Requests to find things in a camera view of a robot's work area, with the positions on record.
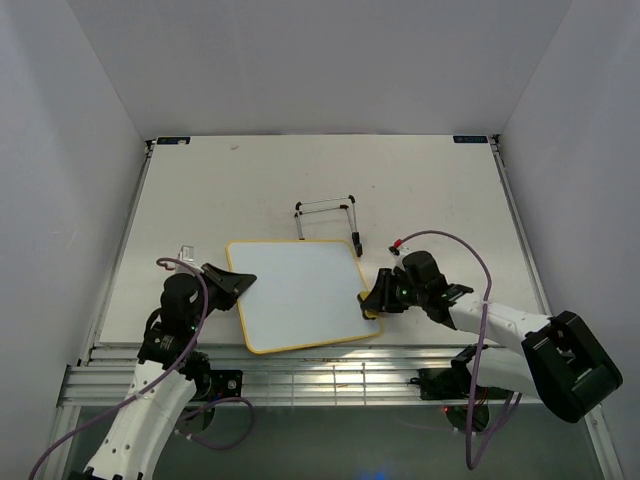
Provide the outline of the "yellow whiteboard eraser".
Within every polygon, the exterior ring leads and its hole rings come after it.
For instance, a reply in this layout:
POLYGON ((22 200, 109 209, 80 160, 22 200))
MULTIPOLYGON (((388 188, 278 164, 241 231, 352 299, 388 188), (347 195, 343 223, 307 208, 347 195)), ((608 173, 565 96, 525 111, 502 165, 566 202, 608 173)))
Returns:
POLYGON ((357 294, 356 299, 360 307, 362 318, 364 320, 372 321, 378 319, 380 314, 375 309, 375 305, 368 300, 369 296, 369 291, 361 291, 357 294))

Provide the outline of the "yellow framed whiteboard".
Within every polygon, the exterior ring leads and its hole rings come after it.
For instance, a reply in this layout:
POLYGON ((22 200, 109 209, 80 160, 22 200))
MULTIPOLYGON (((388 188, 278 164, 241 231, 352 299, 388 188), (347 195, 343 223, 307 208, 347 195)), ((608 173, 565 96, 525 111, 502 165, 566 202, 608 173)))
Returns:
POLYGON ((226 255, 232 272, 257 277, 237 303, 254 354, 369 339, 383 331, 380 321, 361 314, 357 295, 368 286, 343 240, 235 241, 226 255))

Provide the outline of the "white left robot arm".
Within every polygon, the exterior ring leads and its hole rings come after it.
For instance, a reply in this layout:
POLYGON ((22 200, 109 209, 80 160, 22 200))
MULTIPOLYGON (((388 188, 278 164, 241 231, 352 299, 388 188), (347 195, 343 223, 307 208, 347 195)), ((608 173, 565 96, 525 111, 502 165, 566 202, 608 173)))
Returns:
POLYGON ((197 338, 214 311, 228 311, 257 280, 205 263, 200 267, 161 258, 175 273, 163 283, 159 306, 149 315, 125 399, 109 410, 113 421, 99 448, 72 479, 149 479, 169 437, 181 424, 219 405, 249 406, 238 388, 238 370, 214 370, 197 338))

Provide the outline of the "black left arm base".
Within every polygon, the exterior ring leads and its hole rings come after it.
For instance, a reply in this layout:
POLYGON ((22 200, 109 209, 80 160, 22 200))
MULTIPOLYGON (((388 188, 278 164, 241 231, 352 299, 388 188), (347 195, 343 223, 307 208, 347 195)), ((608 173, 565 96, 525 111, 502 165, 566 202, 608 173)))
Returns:
POLYGON ((181 414, 176 432, 186 435, 203 433, 214 419, 215 408, 208 407, 197 415, 192 415, 192 412, 213 401, 240 397, 242 382, 242 370, 212 370, 206 377, 204 386, 198 388, 195 396, 181 414))

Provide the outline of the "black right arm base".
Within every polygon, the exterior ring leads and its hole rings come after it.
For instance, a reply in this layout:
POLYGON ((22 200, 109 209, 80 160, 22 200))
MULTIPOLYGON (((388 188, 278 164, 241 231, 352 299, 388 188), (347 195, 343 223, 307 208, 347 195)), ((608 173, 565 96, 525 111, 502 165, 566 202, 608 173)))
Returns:
MULTIPOLYGON (((462 404, 445 406, 444 413, 454 428, 465 430, 468 410, 470 374, 457 374, 453 368, 422 368, 409 379, 409 384, 419 388, 419 397, 428 400, 460 400, 462 404)), ((484 433, 490 421, 489 401, 506 400, 508 392, 495 387, 477 386, 472 416, 472 431, 484 433)))

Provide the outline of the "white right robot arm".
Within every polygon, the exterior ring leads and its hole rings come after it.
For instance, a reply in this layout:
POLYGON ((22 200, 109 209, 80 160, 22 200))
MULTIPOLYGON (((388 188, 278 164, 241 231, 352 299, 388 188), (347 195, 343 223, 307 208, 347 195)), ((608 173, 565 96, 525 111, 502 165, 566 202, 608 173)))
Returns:
POLYGON ((471 346, 452 362, 453 388, 464 397, 485 387, 512 390, 575 423, 623 383, 579 315, 550 317, 490 302, 447 282, 425 251, 380 269, 372 289, 353 255, 330 243, 236 242, 227 259, 233 272, 257 277, 238 306, 254 354, 373 338, 383 331, 380 315, 418 308, 437 324, 483 337, 485 351, 471 346))

